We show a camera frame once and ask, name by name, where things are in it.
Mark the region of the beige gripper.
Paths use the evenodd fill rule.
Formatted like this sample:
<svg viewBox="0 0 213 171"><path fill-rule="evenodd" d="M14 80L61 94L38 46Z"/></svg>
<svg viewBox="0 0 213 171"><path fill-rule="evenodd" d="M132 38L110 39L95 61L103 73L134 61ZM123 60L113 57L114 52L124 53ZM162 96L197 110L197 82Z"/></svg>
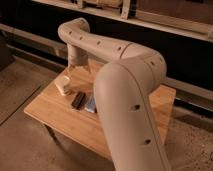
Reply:
<svg viewBox="0 0 213 171"><path fill-rule="evenodd" d="M68 71L71 72L76 67L83 67L86 71L90 71L87 52L74 45L67 45L67 48Z"/></svg>

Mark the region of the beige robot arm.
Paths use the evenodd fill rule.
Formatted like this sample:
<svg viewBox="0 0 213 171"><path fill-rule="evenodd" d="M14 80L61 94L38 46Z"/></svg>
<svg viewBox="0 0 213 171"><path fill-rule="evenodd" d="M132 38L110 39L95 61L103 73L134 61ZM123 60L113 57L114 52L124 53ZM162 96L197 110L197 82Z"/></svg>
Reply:
<svg viewBox="0 0 213 171"><path fill-rule="evenodd" d="M93 54L107 63L94 81L94 98L116 171L172 171L149 94L166 77L166 62L146 46L92 34L86 19L61 24L71 66L85 66Z"/></svg>

